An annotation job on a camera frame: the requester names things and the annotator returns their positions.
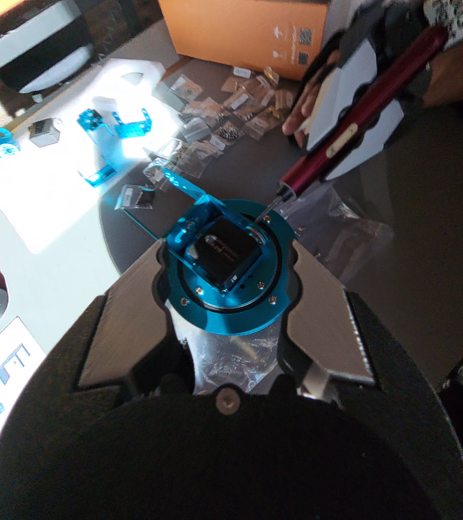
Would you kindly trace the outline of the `blue perforated servo bracket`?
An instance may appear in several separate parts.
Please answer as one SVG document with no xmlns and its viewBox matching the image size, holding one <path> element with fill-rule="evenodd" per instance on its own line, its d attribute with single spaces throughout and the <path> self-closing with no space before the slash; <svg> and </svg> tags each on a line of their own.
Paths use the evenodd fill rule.
<svg viewBox="0 0 463 520">
<path fill-rule="evenodd" d="M 111 128 L 105 123 L 103 116 L 95 109 L 87 109 L 80 113 L 77 123 L 97 145 L 114 136 Z"/>
</svg>

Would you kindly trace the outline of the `black and white chair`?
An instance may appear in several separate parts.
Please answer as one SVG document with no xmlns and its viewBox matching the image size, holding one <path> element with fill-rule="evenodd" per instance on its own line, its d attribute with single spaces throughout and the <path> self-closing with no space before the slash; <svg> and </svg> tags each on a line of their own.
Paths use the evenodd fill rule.
<svg viewBox="0 0 463 520">
<path fill-rule="evenodd" d="M 0 80 L 19 94 L 36 94 L 69 79 L 93 54 L 84 16 L 0 68 Z"/>
</svg>

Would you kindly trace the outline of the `white foam sheet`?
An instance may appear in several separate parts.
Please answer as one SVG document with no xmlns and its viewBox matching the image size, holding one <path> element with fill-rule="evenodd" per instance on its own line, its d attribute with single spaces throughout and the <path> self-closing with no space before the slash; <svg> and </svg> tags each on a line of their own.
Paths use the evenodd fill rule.
<svg viewBox="0 0 463 520">
<path fill-rule="evenodd" d="M 175 110 L 156 97 L 126 95 L 123 98 L 94 96 L 91 83 L 102 66 L 95 66 L 70 86 L 57 91 L 17 124 L 11 133 L 20 152 L 0 161 L 0 210 L 7 217 L 31 253 L 44 250 L 91 208 L 115 182 L 116 175 L 92 188 L 78 175 L 84 162 L 103 155 L 124 174 L 150 159 L 150 152 L 174 136 L 180 123 Z M 142 120 L 145 108 L 152 129 L 144 137 L 120 139 L 115 133 L 116 111 L 124 123 Z M 114 136 L 95 144 L 78 125 L 80 113 L 95 109 L 103 116 Z M 61 120 L 57 144 L 39 148 L 29 141 L 28 127 L 47 118 Z"/>
</svg>

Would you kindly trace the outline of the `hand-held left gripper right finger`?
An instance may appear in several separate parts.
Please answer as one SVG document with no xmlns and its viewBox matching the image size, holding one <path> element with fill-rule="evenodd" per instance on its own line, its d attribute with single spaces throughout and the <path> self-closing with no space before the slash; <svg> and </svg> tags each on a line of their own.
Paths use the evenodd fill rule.
<svg viewBox="0 0 463 520">
<path fill-rule="evenodd" d="M 370 357 L 345 286 L 293 239 L 277 361 L 297 394 L 330 401 L 335 383 L 375 387 Z"/>
</svg>

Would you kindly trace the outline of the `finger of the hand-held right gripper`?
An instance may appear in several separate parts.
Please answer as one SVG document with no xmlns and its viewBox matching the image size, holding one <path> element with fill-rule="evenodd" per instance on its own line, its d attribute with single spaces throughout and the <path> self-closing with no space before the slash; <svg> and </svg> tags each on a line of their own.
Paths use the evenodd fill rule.
<svg viewBox="0 0 463 520">
<path fill-rule="evenodd" d="M 377 55 L 363 40 L 344 65 L 335 67 L 322 82 L 313 112 L 306 120 L 306 151 L 312 151 L 338 124 L 358 88 L 371 84 L 378 74 Z"/>
<path fill-rule="evenodd" d="M 339 161 L 323 178 L 323 181 L 340 177 L 380 153 L 403 118 L 404 112 L 401 104 L 397 99 L 393 99 L 382 110 L 376 125 L 365 131 L 360 143 Z"/>
</svg>

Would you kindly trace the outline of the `blue long U bracket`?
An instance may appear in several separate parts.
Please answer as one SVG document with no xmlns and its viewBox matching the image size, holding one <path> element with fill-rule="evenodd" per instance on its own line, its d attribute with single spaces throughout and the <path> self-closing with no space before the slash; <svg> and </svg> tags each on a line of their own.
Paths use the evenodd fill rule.
<svg viewBox="0 0 463 520">
<path fill-rule="evenodd" d="M 112 112 L 112 117 L 116 121 L 116 125 L 113 128 L 120 139 L 144 137 L 150 133 L 152 129 L 151 117 L 145 108 L 141 109 L 141 113 L 143 115 L 142 120 L 124 123 L 116 111 Z"/>
</svg>

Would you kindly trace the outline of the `white foam block with cutout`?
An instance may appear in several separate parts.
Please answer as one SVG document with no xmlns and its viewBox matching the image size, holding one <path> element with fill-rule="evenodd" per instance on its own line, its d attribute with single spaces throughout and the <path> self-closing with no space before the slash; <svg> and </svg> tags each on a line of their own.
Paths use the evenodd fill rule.
<svg viewBox="0 0 463 520">
<path fill-rule="evenodd" d="M 149 95 L 160 83 L 166 69 L 150 60 L 110 58 L 91 83 L 94 96 L 119 99 L 126 95 Z"/>
</svg>

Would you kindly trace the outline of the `orange and white cardboard box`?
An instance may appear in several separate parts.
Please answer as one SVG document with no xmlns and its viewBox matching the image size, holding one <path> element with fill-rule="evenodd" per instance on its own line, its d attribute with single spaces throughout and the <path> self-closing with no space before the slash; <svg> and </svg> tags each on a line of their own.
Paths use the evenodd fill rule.
<svg viewBox="0 0 463 520">
<path fill-rule="evenodd" d="M 328 1 L 159 1 L 179 55 L 300 81 L 318 55 Z"/>
</svg>

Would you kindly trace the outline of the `person's right hand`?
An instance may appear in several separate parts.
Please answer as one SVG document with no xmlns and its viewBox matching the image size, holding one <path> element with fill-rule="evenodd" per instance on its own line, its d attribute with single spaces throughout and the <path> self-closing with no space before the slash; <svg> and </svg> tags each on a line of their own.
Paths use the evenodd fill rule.
<svg viewBox="0 0 463 520">
<path fill-rule="evenodd" d="M 306 83 L 295 106 L 282 125 L 282 133 L 289 137 L 290 141 L 296 143 L 300 148 L 304 146 L 306 134 L 299 128 L 313 112 L 313 108 L 321 88 L 319 76 L 323 73 L 327 66 L 334 66 L 338 59 L 339 49 L 335 49 L 329 54 L 326 63 L 320 67 Z"/>
</svg>

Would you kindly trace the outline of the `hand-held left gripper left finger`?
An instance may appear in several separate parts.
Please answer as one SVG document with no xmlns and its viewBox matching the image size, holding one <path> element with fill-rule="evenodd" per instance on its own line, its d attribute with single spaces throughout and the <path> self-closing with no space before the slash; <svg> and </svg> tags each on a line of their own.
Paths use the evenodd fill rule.
<svg viewBox="0 0 463 520">
<path fill-rule="evenodd" d="M 193 357 L 166 307 L 169 265 L 168 244 L 159 239 L 108 290 L 79 389 L 119 385 L 129 394 L 150 394 L 164 376 L 176 374 L 193 392 Z"/>
</svg>

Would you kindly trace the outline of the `pile of small screw bags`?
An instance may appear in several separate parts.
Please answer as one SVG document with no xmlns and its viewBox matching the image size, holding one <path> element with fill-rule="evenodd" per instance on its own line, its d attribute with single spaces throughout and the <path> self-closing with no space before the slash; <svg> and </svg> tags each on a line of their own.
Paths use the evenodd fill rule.
<svg viewBox="0 0 463 520">
<path fill-rule="evenodd" d="M 295 88 L 275 80 L 269 70 L 255 73 L 233 68 L 218 89 L 222 101 L 185 73 L 153 91 L 175 108 L 180 127 L 157 152 L 150 152 L 143 171 L 149 184 L 167 191 L 166 167 L 187 178 L 200 178 L 208 165 L 243 137 L 260 141 L 281 126 L 294 100 Z"/>
</svg>

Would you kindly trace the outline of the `magenta electric screwdriver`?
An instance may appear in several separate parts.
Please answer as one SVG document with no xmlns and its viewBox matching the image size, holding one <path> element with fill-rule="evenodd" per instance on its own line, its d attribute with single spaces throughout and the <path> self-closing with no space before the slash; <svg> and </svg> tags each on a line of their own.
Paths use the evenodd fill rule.
<svg viewBox="0 0 463 520">
<path fill-rule="evenodd" d="M 373 123 L 393 98 L 413 79 L 448 40 L 442 25 L 426 28 L 381 75 L 368 87 L 347 115 L 306 156 L 280 179 L 273 202 L 256 218 L 260 222 L 281 202 L 301 195 L 315 180 L 323 180 L 340 158 L 354 147 L 354 142 Z"/>
</svg>

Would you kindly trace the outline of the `clear plastic bag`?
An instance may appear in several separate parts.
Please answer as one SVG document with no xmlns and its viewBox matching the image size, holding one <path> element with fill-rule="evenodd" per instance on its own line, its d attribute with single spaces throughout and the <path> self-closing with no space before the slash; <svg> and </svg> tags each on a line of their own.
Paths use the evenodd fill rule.
<svg viewBox="0 0 463 520">
<path fill-rule="evenodd" d="M 278 211 L 298 241 L 344 285 L 394 237 L 388 224 L 365 218 L 353 200 L 345 203 L 334 188 L 289 202 Z M 192 355 L 194 394 L 210 394 L 227 383 L 246 393 L 269 387 L 268 378 L 279 371 L 281 318 L 253 334 L 223 336 L 190 324 L 170 302 L 167 308 L 178 339 Z"/>
</svg>

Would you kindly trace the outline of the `silver servo motor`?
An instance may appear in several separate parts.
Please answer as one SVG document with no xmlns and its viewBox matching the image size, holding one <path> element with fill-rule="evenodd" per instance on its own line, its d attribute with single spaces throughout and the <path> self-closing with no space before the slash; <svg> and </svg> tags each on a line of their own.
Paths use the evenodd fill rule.
<svg viewBox="0 0 463 520">
<path fill-rule="evenodd" d="M 47 118 L 33 122 L 29 127 L 29 141 L 39 148 L 57 144 L 61 135 L 61 120 Z"/>
</svg>

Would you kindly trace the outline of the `blue toy robot arm base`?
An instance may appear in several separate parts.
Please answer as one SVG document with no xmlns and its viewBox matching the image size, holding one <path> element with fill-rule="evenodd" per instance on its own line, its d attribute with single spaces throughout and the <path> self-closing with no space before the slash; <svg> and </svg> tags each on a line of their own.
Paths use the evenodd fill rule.
<svg viewBox="0 0 463 520">
<path fill-rule="evenodd" d="M 287 260 L 295 233 L 259 203 L 221 201 L 163 167 L 165 180 L 193 199 L 187 211 L 158 236 L 118 207 L 156 239 L 145 296 L 170 301 L 184 320 L 212 334 L 259 333 L 290 304 Z"/>
</svg>

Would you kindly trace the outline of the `blue shallow U bracket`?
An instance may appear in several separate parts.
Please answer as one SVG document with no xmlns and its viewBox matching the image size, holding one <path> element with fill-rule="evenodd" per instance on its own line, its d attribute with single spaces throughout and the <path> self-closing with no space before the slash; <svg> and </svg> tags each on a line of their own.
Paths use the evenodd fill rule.
<svg viewBox="0 0 463 520">
<path fill-rule="evenodd" d="M 84 162 L 77 169 L 79 177 L 92 188 L 98 188 L 117 174 L 117 170 L 103 155 Z"/>
</svg>

